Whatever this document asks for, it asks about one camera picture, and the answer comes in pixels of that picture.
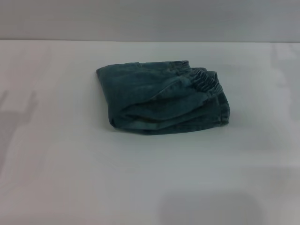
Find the folded clothing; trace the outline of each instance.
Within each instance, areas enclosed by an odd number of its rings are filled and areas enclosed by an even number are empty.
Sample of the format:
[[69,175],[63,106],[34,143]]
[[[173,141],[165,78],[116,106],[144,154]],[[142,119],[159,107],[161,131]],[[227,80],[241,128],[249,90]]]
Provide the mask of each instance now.
[[110,124],[146,135],[228,124],[229,104],[216,72],[188,61],[126,63],[97,70]]

